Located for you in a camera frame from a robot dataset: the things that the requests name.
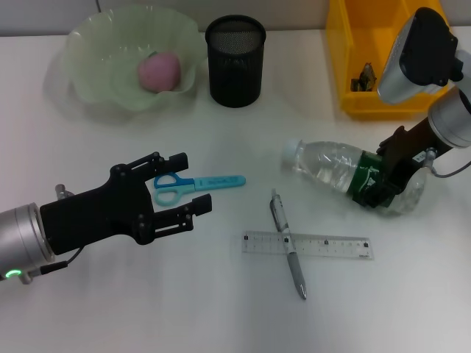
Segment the pink peach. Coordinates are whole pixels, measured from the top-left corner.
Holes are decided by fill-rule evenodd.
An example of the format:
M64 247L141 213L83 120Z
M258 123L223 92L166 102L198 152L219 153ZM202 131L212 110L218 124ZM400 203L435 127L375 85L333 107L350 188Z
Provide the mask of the pink peach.
M180 61L172 52L152 52L138 66L139 84L153 93L172 91L179 85L180 77Z

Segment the black mesh pen holder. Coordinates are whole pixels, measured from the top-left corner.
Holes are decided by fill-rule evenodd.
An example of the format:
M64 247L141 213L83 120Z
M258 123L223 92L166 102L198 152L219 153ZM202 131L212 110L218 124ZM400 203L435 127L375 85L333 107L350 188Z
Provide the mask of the black mesh pen holder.
M266 30L246 15L226 15L205 31L210 95L224 107L246 107L261 94Z

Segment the blue capped scissors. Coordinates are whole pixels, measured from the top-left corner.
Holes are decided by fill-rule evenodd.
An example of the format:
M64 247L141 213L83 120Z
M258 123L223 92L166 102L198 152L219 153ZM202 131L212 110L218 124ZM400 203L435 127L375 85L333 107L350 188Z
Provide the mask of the blue capped scissors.
M181 178L176 173L168 173L154 179L155 202L168 207L178 203L186 194L236 188L245 184L246 178L242 175Z

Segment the pale green fruit bowl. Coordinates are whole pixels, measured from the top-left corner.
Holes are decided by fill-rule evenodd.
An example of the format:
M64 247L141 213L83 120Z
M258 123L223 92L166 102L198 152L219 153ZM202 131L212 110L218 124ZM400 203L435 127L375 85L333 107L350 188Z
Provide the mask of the pale green fruit bowl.
M180 82L171 91L152 93L141 87L138 66L165 52L178 57ZM170 8L132 4L92 15L73 29L62 64L84 103L142 112L192 89L206 57L192 18Z

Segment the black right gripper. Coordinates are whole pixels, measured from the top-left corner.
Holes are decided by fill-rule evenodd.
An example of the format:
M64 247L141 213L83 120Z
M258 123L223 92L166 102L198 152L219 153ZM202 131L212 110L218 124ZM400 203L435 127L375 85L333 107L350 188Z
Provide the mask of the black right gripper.
M364 204L371 208L388 207L423 166L423 160L414 158L429 148L436 150L437 157L447 153L447 144L436 136L428 119L408 131L399 126L390 137L381 141L376 155L382 157L384 182L364 187Z

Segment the clear plastic ruler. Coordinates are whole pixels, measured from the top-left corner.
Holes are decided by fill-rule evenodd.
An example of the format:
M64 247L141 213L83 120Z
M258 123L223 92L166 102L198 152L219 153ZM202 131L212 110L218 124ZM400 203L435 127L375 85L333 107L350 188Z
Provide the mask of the clear plastic ruler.
M299 256L374 259L369 238L246 231L241 236L241 249L242 252L256 254L288 254L295 251Z

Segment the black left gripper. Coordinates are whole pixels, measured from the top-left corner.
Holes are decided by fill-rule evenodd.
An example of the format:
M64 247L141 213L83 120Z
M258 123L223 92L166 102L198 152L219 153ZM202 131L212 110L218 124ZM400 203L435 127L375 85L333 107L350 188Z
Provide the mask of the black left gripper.
M127 165L114 166L108 181L99 188L41 206L40 216L52 251L64 254L114 235L128 235L144 245L193 230L193 217L212 211L210 194L154 213L146 186L152 178L187 168L186 153L166 160L153 152Z

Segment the clear green-label water bottle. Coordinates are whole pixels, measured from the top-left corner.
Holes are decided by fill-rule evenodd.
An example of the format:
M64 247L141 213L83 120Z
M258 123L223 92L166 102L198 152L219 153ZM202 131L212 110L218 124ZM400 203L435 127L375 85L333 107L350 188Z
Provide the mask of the clear green-label water bottle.
M283 148L281 165L384 215L412 212L423 195L427 176L423 170L415 172L402 193L386 193L386 198L373 206L373 193L383 185L381 157L376 154L345 143L293 139Z

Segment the grey ballpoint pen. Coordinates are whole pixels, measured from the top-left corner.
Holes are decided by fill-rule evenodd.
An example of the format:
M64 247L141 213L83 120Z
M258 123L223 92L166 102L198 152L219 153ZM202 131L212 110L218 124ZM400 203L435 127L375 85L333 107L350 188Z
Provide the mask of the grey ballpoint pen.
M274 188L272 189L272 198L269 203L269 208L271 210L277 232L283 239L283 245L294 282L294 287L296 288L300 298L306 300L306 284L297 255L297 250L291 237L291 230L288 225L282 200Z

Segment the yellow plastic bin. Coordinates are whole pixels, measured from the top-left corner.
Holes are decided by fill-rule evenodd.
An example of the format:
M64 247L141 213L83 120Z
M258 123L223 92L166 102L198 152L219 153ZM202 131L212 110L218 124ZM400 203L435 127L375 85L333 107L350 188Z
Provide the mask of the yellow plastic bin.
M326 23L327 43L336 82L339 106L361 121L410 120L424 115L448 89L421 93L399 105L383 103L376 90L353 92L352 79L366 63L380 79L396 36L420 7L445 16L440 0L330 0Z

